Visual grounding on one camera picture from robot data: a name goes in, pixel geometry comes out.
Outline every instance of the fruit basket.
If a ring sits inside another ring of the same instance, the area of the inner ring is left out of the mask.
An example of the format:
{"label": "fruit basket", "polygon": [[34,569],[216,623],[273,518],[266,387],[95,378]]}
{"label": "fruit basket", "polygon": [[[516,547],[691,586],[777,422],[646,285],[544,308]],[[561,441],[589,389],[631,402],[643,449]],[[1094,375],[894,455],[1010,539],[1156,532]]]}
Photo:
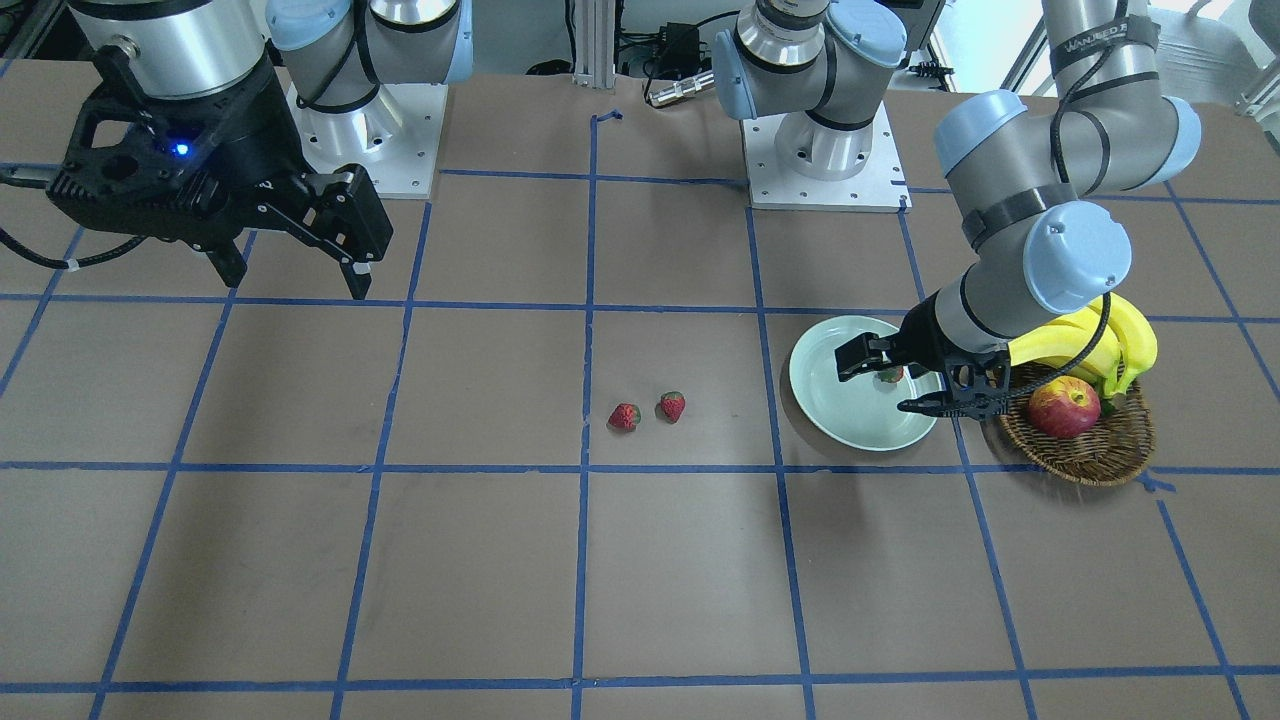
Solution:
{"label": "fruit basket", "polygon": [[[1034,383],[1052,372],[1038,363],[1018,365],[1011,386]],[[1027,418],[1029,398],[1024,395],[1010,400],[1009,414],[1000,415],[998,421],[1019,450],[1053,475],[1085,486],[1119,486],[1137,478],[1151,461],[1156,433],[1138,380],[1128,393],[1112,400],[1114,413],[1070,439],[1050,437],[1032,425]]]}

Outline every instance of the bunch of bananas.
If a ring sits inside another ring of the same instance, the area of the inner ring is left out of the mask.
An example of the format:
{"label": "bunch of bananas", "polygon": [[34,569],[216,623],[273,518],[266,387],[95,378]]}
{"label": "bunch of bananas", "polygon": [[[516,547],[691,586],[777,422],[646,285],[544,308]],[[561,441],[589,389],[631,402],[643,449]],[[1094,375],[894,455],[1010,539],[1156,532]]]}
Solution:
{"label": "bunch of bananas", "polygon": [[[1009,343],[1010,363],[1032,360],[1061,368],[1088,345],[1098,328],[1102,299],[1098,297],[1070,315],[1062,315]],[[1138,375],[1156,364],[1156,333],[1132,302],[1111,293],[1111,314],[1102,340],[1083,363],[1070,372],[1094,388],[1101,397],[1124,393]]]}

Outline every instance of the light green plate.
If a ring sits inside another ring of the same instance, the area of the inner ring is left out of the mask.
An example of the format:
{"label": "light green plate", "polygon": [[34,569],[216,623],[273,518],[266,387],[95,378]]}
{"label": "light green plate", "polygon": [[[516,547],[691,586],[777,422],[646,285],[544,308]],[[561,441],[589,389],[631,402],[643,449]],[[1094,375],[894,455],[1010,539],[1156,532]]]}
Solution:
{"label": "light green plate", "polygon": [[913,379],[908,374],[897,383],[883,383],[876,373],[864,373],[840,382],[836,348],[865,332],[886,336],[897,328],[861,315],[831,318],[809,328],[791,350],[791,389],[804,414],[832,438],[859,450],[900,450],[928,434],[937,418],[902,413],[897,404],[942,389],[942,377],[929,373]]}

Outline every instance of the white mounting plate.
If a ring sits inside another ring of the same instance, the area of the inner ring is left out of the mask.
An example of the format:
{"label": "white mounting plate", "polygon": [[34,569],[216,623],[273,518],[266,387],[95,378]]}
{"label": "white mounting plate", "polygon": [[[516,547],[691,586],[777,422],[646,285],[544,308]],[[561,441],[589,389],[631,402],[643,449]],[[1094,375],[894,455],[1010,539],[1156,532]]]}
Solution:
{"label": "white mounting plate", "polygon": [[911,196],[897,156],[888,114],[881,104],[872,122],[876,140],[860,173],[846,181],[819,181],[791,170],[778,160],[773,136],[785,115],[742,120],[746,177],[751,182],[751,206],[767,210],[837,210],[847,213],[897,213]]}
{"label": "white mounting plate", "polygon": [[[440,150],[447,85],[387,85],[404,113],[406,132],[374,152],[352,158],[330,158],[316,152],[302,138],[302,155],[317,172],[328,173],[347,163],[360,163],[374,178],[378,195],[397,200],[430,200],[435,177],[435,158]],[[296,90],[289,87],[289,106],[296,108]]]}

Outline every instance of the red apple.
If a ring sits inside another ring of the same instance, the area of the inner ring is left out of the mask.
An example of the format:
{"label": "red apple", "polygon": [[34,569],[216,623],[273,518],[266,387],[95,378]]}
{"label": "red apple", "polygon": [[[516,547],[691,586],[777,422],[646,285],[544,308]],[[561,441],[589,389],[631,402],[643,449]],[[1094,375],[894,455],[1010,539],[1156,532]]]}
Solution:
{"label": "red apple", "polygon": [[1032,393],[1027,415],[1046,434],[1075,437],[1093,427],[1102,414],[1098,393],[1080,378],[1064,375]]}

